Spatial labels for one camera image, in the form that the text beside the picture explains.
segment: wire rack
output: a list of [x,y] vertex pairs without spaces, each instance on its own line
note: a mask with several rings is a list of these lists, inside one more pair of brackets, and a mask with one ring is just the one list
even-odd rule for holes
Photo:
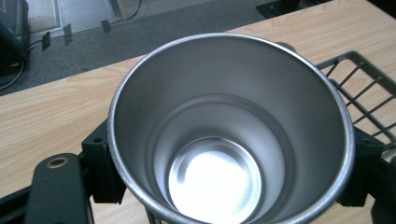
[[341,93],[354,126],[385,144],[384,159],[393,157],[396,83],[356,51],[317,64],[317,68]]

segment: gray floor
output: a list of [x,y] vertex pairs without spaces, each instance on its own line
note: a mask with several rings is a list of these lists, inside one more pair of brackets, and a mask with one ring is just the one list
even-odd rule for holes
[[187,35],[224,32],[262,21],[264,17],[255,9],[259,3],[254,0],[201,0],[196,5],[165,8],[148,2],[146,9],[142,4],[135,19],[112,24],[108,34],[99,27],[74,34],[73,42],[67,46],[64,38],[58,37],[51,40],[46,50],[42,50],[41,45],[33,48],[21,78],[0,91],[0,95],[146,54]]

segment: stainless steel cup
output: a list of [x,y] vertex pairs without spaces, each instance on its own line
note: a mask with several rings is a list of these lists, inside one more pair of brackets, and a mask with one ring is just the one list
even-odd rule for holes
[[331,82],[246,35],[151,52],[119,85],[108,137],[127,187],[172,223],[307,222],[334,201],[354,155]]

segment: wooden table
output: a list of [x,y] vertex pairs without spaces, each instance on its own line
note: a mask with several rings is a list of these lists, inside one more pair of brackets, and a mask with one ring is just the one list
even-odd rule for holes
[[[356,50],[396,79],[396,20],[364,0],[336,0],[230,32],[287,42],[312,63]],[[0,97],[0,197],[30,185],[43,159],[78,154],[81,141],[106,118],[120,79],[138,60]],[[148,223],[129,191],[120,206],[92,206],[97,223]],[[315,223],[371,223],[370,205],[335,204]]]

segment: shiny circular base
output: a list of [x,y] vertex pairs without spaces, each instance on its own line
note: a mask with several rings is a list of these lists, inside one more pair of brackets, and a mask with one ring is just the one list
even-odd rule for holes
[[246,150],[221,138],[185,146],[169,175],[172,201],[182,214],[209,223],[240,223],[262,190],[259,167]]

